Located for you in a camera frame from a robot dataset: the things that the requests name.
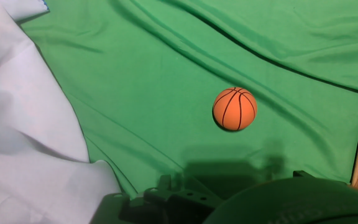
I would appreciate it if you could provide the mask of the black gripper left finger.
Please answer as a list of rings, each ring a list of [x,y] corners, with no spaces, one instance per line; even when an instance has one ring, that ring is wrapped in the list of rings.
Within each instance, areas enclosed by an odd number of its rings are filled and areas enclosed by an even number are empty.
[[[129,202],[126,218],[139,224],[201,224],[223,203],[217,196],[172,189],[170,175]]]

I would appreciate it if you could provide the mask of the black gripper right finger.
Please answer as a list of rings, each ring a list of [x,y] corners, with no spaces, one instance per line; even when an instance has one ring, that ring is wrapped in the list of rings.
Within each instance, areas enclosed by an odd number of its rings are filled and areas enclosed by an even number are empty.
[[[295,177],[306,177],[306,178],[314,178],[313,175],[303,171],[303,170],[294,170],[293,171],[293,178]]]

